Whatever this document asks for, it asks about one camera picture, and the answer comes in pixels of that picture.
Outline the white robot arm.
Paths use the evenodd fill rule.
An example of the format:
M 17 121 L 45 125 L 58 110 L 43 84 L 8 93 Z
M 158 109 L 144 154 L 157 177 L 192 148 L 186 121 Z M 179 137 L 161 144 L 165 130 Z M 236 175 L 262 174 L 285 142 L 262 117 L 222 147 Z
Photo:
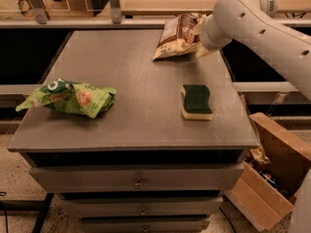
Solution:
M 273 18 L 278 0 L 218 0 L 200 24 L 199 38 L 209 50 L 235 40 L 311 99 L 311 37 Z

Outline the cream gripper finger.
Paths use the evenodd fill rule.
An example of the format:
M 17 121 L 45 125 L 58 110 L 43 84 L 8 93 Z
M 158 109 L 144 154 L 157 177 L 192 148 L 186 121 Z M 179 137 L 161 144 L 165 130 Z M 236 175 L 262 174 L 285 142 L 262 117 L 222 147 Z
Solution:
M 195 57 L 196 58 L 201 58 L 201 57 L 205 57 L 205 56 L 208 56 L 210 54 L 214 53 L 213 50 L 208 50 L 206 49 L 205 47 L 203 46 L 200 46 L 197 51 L 196 51 L 196 54 L 195 54 Z

